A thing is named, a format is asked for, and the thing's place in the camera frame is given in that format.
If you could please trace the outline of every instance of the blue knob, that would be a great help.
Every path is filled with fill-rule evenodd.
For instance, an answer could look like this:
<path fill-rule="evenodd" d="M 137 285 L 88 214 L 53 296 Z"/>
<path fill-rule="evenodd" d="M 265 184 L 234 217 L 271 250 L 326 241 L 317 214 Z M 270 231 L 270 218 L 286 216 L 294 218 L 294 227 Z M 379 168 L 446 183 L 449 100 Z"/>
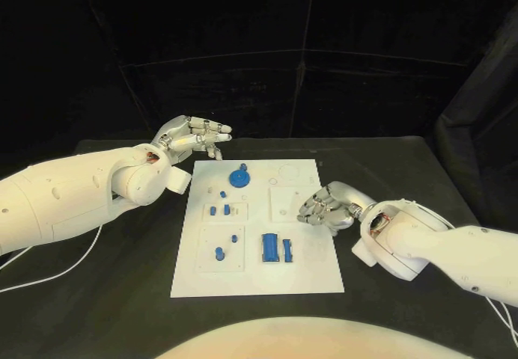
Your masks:
<path fill-rule="evenodd" d="M 225 253 L 221 247 L 216 248 L 216 260 L 225 259 Z"/>
<path fill-rule="evenodd" d="M 241 163 L 239 169 L 229 174 L 229 184 L 242 188 L 251 182 L 251 175 L 247 172 L 247 165 Z"/>

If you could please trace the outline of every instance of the blue plastic part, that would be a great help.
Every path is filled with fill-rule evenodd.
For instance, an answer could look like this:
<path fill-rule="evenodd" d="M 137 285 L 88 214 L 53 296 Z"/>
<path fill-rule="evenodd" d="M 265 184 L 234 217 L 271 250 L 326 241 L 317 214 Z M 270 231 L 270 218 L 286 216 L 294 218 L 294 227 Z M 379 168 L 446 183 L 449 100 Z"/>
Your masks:
<path fill-rule="evenodd" d="M 283 246 L 284 246 L 284 261 L 287 263 L 291 263 L 293 262 L 291 241 L 288 239 L 283 239 Z"/>
<path fill-rule="evenodd" d="M 278 262 L 277 234 L 274 233 L 262 234 L 262 261 Z"/>
<path fill-rule="evenodd" d="M 247 165 L 241 163 L 239 169 L 229 174 L 229 184 L 242 188 L 251 182 L 251 175 L 247 172 Z"/>
<path fill-rule="evenodd" d="M 216 248 L 216 260 L 224 260 L 225 259 L 225 253 L 224 253 L 224 249 L 221 247 Z"/>

